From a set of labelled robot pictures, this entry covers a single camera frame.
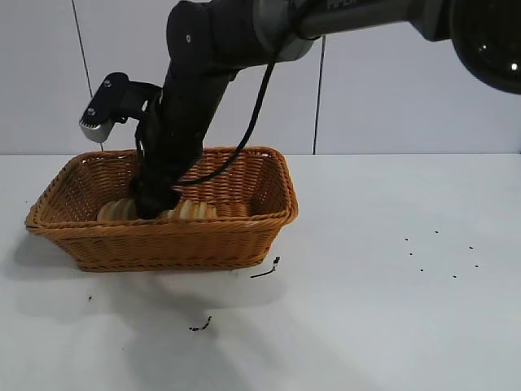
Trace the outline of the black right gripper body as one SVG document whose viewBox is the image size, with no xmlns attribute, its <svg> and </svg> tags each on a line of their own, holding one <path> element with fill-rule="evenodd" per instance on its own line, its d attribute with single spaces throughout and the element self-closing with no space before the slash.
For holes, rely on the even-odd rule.
<svg viewBox="0 0 521 391">
<path fill-rule="evenodd" d="M 235 74 L 167 71 L 162 95 L 153 102 L 152 118 L 142 134 L 142 176 L 176 182 L 198 162 L 204 137 Z"/>
</svg>

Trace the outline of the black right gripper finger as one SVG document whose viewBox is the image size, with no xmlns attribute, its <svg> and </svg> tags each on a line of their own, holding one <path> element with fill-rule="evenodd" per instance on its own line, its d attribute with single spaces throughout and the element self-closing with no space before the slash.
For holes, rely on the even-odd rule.
<svg viewBox="0 0 521 391">
<path fill-rule="evenodd" d="M 144 220 L 157 218 L 160 211 L 149 187 L 139 178 L 132 178 L 129 193 L 134 200 L 137 217 Z"/>
<path fill-rule="evenodd" d="M 180 192 L 176 189 L 175 182 L 162 181 L 158 188 L 159 214 L 174 210 L 180 202 Z"/>
</svg>

